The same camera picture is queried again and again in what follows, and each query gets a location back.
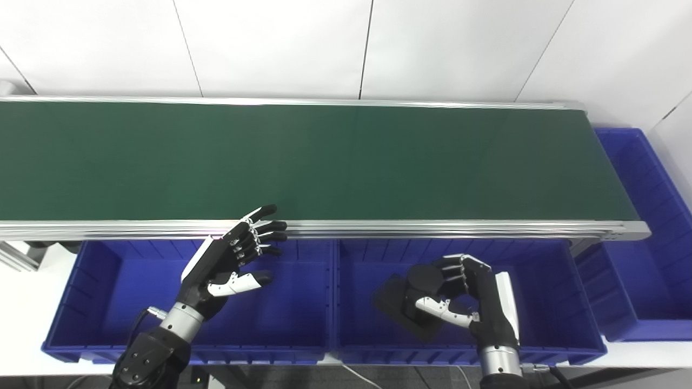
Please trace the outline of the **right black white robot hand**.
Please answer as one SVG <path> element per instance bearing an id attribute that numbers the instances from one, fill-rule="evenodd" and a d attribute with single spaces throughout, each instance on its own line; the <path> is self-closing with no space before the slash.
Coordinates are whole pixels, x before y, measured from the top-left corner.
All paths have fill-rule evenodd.
<path id="1" fill-rule="evenodd" d="M 516 298 L 509 273 L 493 268 L 472 254 L 447 254 L 417 271 L 422 280 L 409 283 L 408 300 L 439 321 L 468 329 L 482 350 L 520 349 Z M 468 295 L 477 310 L 454 312 L 452 300 Z"/>

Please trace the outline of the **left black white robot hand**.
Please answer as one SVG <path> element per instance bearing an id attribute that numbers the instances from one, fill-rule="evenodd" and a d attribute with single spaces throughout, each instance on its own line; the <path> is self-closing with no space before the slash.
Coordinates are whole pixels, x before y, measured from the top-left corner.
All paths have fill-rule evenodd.
<path id="1" fill-rule="evenodd" d="M 244 272 L 242 268 L 266 254 L 282 255 L 274 243 L 287 241 L 287 222 L 262 221 L 276 211 L 275 204 L 259 207 L 222 236 L 207 237 L 181 275 L 176 303 L 208 321 L 230 296 L 270 285 L 274 281 L 270 270 Z"/>

